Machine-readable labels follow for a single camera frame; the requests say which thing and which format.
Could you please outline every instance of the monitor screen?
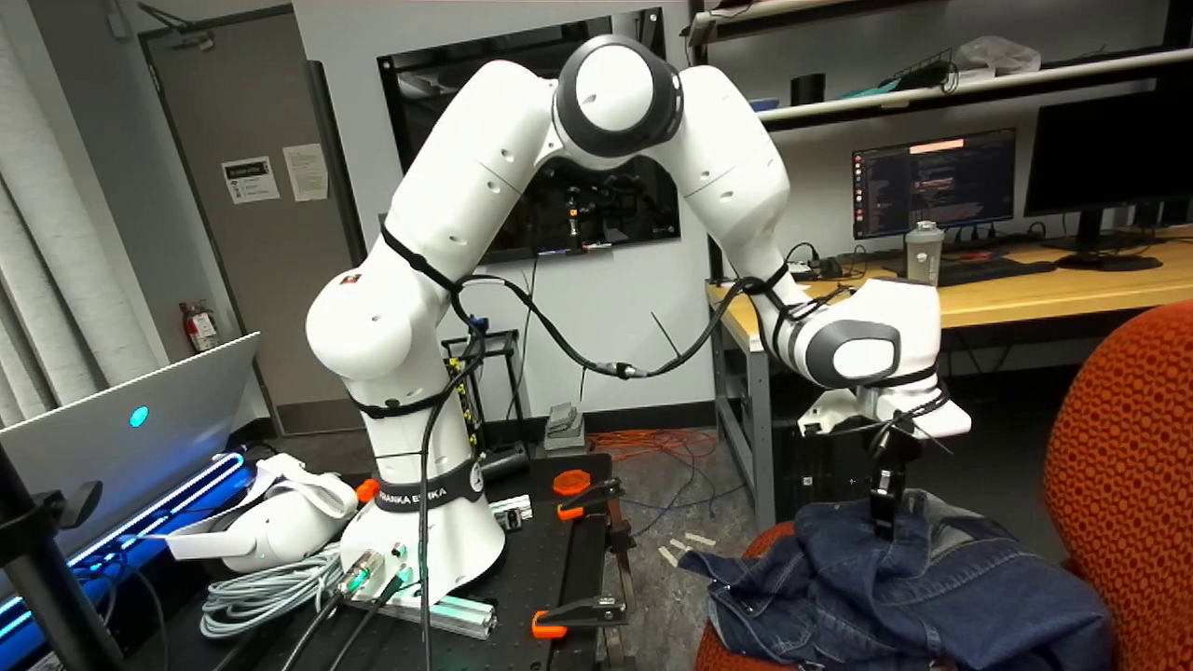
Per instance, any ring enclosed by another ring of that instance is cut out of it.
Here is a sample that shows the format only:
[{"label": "monitor screen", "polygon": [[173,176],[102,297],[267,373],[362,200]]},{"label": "monitor screen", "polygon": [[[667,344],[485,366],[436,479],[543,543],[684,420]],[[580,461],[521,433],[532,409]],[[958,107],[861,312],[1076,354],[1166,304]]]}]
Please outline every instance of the monitor screen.
[{"label": "monitor screen", "polygon": [[854,240],[907,233],[919,220],[948,230],[1013,215],[1013,130],[861,150],[849,171]]},{"label": "monitor screen", "polygon": [[1040,107],[1027,214],[1189,197],[1189,119],[1189,93],[1129,93]]},{"label": "monitor screen", "polygon": [[[625,32],[665,54],[661,20],[665,12],[635,12],[379,54],[378,66],[398,159],[409,165],[419,156],[452,98],[487,59],[513,59],[539,78],[559,78],[566,54],[598,32]],[[551,159],[532,176],[485,260],[608,251],[653,240],[677,240],[677,197],[665,166],[630,159],[614,171],[585,171]]]}]

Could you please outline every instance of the blue cloth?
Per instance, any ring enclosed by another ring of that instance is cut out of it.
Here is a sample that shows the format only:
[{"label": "blue cloth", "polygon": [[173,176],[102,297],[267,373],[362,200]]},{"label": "blue cloth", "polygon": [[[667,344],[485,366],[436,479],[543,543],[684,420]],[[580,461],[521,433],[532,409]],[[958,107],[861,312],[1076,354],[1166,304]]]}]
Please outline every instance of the blue cloth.
[{"label": "blue cloth", "polygon": [[869,504],[809,504],[797,535],[758,558],[687,552],[707,579],[712,627],[732,652],[804,666],[1105,671],[1111,617],[1061,568],[1003,525],[933,492],[907,492],[896,535]]}]

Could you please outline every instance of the metal stand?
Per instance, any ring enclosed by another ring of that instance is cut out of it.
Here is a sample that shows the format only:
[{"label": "metal stand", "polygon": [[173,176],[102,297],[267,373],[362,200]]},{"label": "metal stand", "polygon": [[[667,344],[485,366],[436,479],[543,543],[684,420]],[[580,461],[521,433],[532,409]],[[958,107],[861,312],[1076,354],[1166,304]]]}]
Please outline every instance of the metal stand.
[{"label": "metal stand", "polygon": [[54,539],[62,513],[66,501],[61,492],[35,501],[0,447],[0,568],[36,616],[62,666],[118,671],[123,656],[114,637],[81,596]]}]

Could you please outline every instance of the orange handle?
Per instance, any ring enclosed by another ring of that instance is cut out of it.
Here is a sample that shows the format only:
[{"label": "orange handle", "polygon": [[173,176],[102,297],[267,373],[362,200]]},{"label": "orange handle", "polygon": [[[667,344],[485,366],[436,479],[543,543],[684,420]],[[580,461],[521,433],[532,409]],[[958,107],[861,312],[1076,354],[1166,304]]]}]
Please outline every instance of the orange handle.
[{"label": "orange handle", "polygon": [[562,470],[562,474],[551,477],[551,492],[557,492],[559,501],[573,501],[573,497],[580,497],[580,492],[590,492],[590,487],[593,487],[590,470]]},{"label": "orange handle", "polygon": [[559,523],[577,523],[577,518],[585,518],[585,508],[557,508],[557,518]]},{"label": "orange handle", "polygon": [[531,637],[547,645],[547,640],[562,640],[566,637],[566,627],[559,621],[539,621],[547,611],[532,611],[531,617]]}]

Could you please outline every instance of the computer monitor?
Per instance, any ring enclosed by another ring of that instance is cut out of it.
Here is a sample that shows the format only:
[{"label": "computer monitor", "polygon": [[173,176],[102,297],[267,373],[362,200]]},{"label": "computer monitor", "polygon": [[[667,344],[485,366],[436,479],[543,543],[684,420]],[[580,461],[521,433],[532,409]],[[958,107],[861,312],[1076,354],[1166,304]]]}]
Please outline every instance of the computer monitor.
[{"label": "computer monitor", "polygon": [[1040,107],[1030,215],[1083,214],[1069,268],[1155,268],[1105,241],[1105,209],[1193,194],[1193,93],[1127,93]]},{"label": "computer monitor", "polygon": [[919,220],[977,226],[1013,215],[1013,130],[977,130],[854,154],[854,240],[907,233]]}]

